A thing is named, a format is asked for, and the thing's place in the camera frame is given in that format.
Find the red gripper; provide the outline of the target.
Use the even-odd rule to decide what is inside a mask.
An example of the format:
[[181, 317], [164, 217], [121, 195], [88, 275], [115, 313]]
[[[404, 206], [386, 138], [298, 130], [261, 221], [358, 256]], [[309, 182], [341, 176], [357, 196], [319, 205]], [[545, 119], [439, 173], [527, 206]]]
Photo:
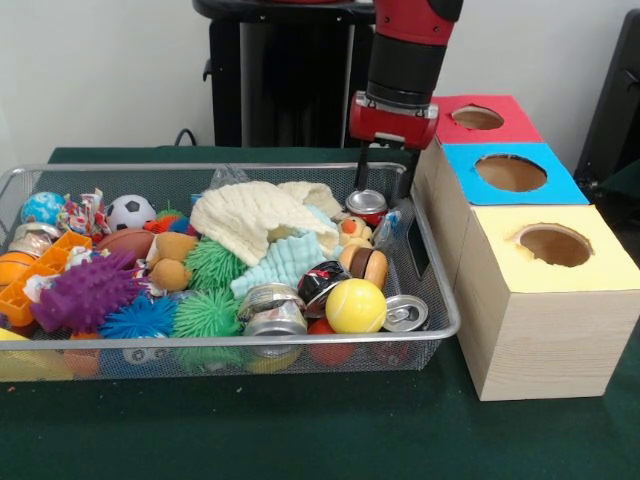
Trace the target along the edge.
[[410, 195], [416, 169], [421, 155], [431, 143], [439, 120], [436, 104], [426, 107], [404, 109], [377, 103], [364, 91], [357, 91], [351, 100], [349, 133], [362, 140], [358, 157], [354, 189], [367, 188], [369, 166], [368, 152], [371, 142], [392, 142], [404, 146], [406, 158], [402, 165], [405, 171], [398, 183], [396, 196], [405, 199]]

